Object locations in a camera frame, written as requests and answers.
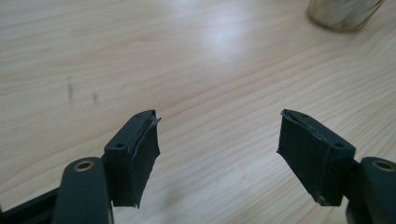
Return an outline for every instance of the table surface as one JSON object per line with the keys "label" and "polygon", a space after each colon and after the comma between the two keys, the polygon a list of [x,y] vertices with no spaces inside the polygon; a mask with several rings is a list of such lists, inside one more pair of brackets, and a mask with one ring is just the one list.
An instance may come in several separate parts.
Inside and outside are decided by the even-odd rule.
{"label": "table surface", "polygon": [[346,223],[276,154],[280,112],[304,112],[396,161],[396,2],[334,33],[307,0],[0,3],[0,202],[60,184],[156,109],[157,159],[140,209],[116,223]]}

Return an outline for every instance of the wood grain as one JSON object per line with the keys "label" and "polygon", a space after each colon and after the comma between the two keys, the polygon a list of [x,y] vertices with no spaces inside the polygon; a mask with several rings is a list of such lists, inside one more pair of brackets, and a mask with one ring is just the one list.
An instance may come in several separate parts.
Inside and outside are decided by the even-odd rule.
{"label": "wood grain", "polygon": [[312,24],[307,1],[0,3],[0,202],[60,184],[154,108],[162,155],[116,223],[346,223],[276,154],[283,108],[396,161],[396,3],[358,33]]}

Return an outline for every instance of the mark on table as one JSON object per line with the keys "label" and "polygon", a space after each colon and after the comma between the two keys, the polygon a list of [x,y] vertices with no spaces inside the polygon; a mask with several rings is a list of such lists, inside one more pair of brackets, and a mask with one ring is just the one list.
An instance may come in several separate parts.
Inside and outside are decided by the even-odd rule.
{"label": "mark on table", "polygon": [[40,50],[39,53],[45,53],[45,52],[47,52],[47,51],[49,51],[49,50],[50,50],[50,48],[42,49],[42,50]]}
{"label": "mark on table", "polygon": [[73,98],[73,91],[74,91],[71,79],[72,77],[67,78],[67,96],[69,100]]}
{"label": "mark on table", "polygon": [[95,91],[92,93],[92,100],[95,105],[99,105],[98,94]]}

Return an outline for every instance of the screw hole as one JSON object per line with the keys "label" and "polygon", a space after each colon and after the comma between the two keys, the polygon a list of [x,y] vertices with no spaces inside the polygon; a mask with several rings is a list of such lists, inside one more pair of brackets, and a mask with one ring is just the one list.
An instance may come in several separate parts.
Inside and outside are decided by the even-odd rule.
{"label": "screw hole", "polygon": [[82,161],[79,162],[77,165],[75,165],[75,171],[77,172],[83,172],[86,170],[91,169],[93,166],[95,165],[95,163],[93,161]]}
{"label": "screw hole", "polygon": [[117,144],[116,144],[116,147],[117,147],[117,148],[122,148],[123,146],[124,146],[123,143],[117,143]]}
{"label": "screw hole", "polygon": [[373,161],[372,165],[380,170],[383,170],[383,171],[387,171],[387,172],[395,172],[396,171],[396,168],[393,165],[388,164],[387,162],[384,162],[384,161]]}

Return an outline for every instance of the black bracket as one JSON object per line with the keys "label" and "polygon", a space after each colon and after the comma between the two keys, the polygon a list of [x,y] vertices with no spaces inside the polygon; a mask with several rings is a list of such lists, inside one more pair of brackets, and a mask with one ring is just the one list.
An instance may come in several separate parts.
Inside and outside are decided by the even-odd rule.
{"label": "black bracket", "polygon": [[110,140],[105,155],[71,162],[61,186],[2,212],[0,223],[113,223],[114,206],[139,207],[160,155],[155,111],[134,115]]}
{"label": "black bracket", "polygon": [[355,148],[306,114],[282,111],[278,153],[321,206],[349,199],[352,223],[396,223],[396,164],[367,157],[353,160]]}

